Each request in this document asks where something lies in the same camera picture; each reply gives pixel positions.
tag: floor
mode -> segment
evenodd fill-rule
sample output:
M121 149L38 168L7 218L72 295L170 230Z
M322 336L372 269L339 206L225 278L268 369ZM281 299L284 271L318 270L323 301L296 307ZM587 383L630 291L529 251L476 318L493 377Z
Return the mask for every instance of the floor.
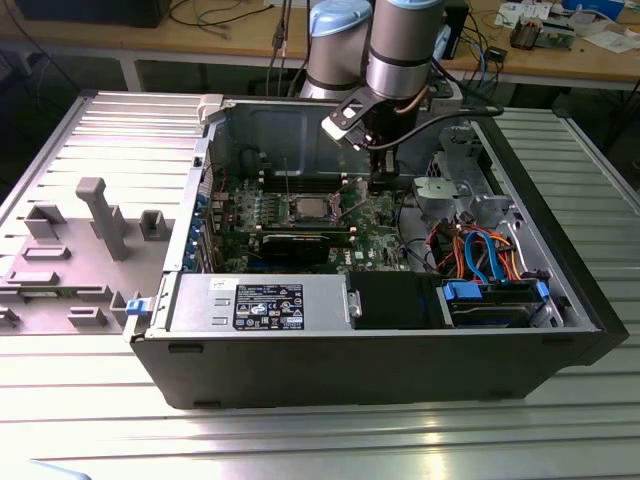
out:
M0 142L4 151L0 198L19 179L76 96L74 88L46 58L32 57L31 61L33 73L26 79L0 66L2 74L9 74L0 82ZM115 61L68 57L56 57L55 61L82 88L125 89ZM256 67L208 66L205 84L195 64L141 62L140 69L149 91L247 95L262 94L264 90L264 69ZM619 92L584 89L569 92L533 86L520 86L513 95L512 92L512 87L504 86L498 89L496 98L512 96L511 106L517 107L548 108L552 104L564 109L597 145L603 144L616 112L620 111ZM637 135L640 115L636 117L608 150L609 160L635 189L640 186L640 171L634 167L634 162L640 163Z

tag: papers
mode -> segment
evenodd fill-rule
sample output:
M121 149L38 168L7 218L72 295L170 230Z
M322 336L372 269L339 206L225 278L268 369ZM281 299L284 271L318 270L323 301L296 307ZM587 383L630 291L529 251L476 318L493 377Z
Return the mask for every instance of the papers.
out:
M520 15L526 15L527 17L538 17L541 20L549 18L549 12L551 11L550 2L524 4L524 3L503 3L500 5L500 10L496 14L496 25L504 25L508 28L514 28L518 23Z
M606 48L613 53L622 53L632 48L640 48L640 40L637 38L625 37L619 33L610 32L605 30L604 32L596 33L584 38L587 42L598 45L599 47Z

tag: circuit board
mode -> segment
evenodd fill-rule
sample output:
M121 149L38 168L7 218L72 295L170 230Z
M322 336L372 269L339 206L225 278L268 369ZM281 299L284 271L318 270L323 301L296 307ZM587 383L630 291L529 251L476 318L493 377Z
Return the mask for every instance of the circuit board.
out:
M409 270L393 223L393 192L372 195L361 178L344 180L332 194L269 192L263 187L258 179L229 178L228 194L213 195L219 203L212 202L211 234L219 239L220 252L212 261L217 263L213 271L328 274ZM293 240L310 243L300 261L289 255ZM269 241L277 241L276 245L288 242L277 247L286 261L266 258ZM318 252L321 258L309 260Z

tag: workbench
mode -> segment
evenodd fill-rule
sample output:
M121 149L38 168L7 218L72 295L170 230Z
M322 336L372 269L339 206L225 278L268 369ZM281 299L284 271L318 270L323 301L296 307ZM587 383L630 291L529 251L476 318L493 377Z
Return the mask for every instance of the workbench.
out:
M583 88L630 90L640 78L640 54L628 51L611 53L583 39L577 39L571 50L535 49L524 51L509 46L508 28L495 28L495 13L500 0L474 0L472 11L480 31L492 45L508 51L501 82L556 85ZM203 11L221 5L233 5L231 0L199 0ZM264 5L262 0L247 0L231 12L221 12L211 19L225 19ZM109 25L22 21L25 30L48 53L86 57L112 58L120 62L130 91L142 91L136 62L159 60L199 64L267 66L271 56L271 38L280 14L279 8L252 15L230 23L225 40L196 27L180 25L165 19L156 29ZM176 11L176 16L193 22L193 10L188 5ZM640 15L625 10L620 22L640 23ZM305 11L294 8L291 14L289 43L285 67L297 68L306 52ZM0 14L0 50L8 53L38 52L12 24L7 13ZM20 57L13 55L14 66ZM468 44L461 45L453 60L443 62L458 78L470 78L477 66Z
M73 193L82 176L104 177L125 218L175 218L199 102L79 98L0 207L0 274L36 199L88 218ZM183 411L121 334L16 332L0 336L0 461L36 458L93 480L637 478L640 199L572 120L507 109L497 123L631 334L595 365L564 369L524 400Z

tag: wooden workbench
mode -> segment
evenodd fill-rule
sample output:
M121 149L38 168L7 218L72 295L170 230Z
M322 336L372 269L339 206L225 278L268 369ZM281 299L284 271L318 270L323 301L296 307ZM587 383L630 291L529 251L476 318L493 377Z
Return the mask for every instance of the wooden workbench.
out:
M512 49L509 46L511 30L493 25L495 14L491 11L497 9L500 3L500 0L474 0L473 11L480 30L490 44L509 52L500 76L501 81L628 89L640 78L640 53L637 50L614 54L582 39L577 39L570 51ZM202 11L233 5L233 1L199 0L198 5ZM210 19L222 20L262 7L262 0L247 0L229 12L211 15ZM19 12L16 11L16 15L21 19ZM226 30L231 35L229 40L196 27L180 25L168 18L156 29L26 21L22 21L22 25L49 53L119 60L128 87L137 90L141 88L141 82L135 68L136 60L267 65L271 55L271 38L279 15L280 8L273 8L230 23ZM176 16L187 22L194 21L189 4L178 9ZM640 23L640 15L625 11L619 21ZM304 58L305 23L304 9L294 8L287 48L288 67L299 66ZM0 15L0 49L36 51L4 11ZM469 77L476 68L477 61L473 58L470 47L462 44L456 57L445 61L444 65L460 77Z

